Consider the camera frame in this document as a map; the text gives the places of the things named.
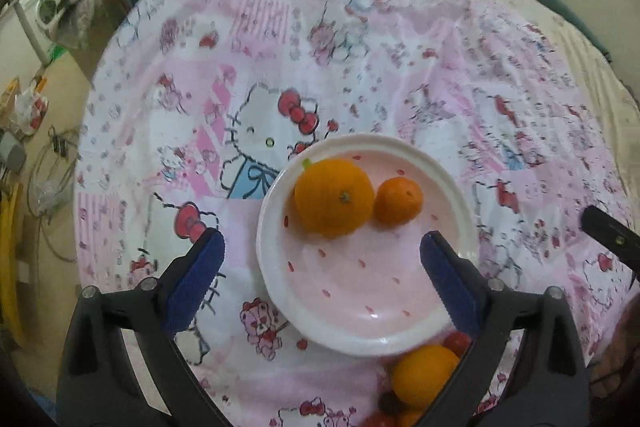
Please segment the person's right hand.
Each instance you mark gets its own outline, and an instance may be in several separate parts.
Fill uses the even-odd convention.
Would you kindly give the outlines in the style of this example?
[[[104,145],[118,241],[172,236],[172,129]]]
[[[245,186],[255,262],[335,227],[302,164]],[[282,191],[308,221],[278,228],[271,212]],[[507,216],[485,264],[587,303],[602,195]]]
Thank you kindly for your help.
[[[620,317],[611,343],[597,361],[590,377],[590,391],[605,398],[639,375],[639,296]]]

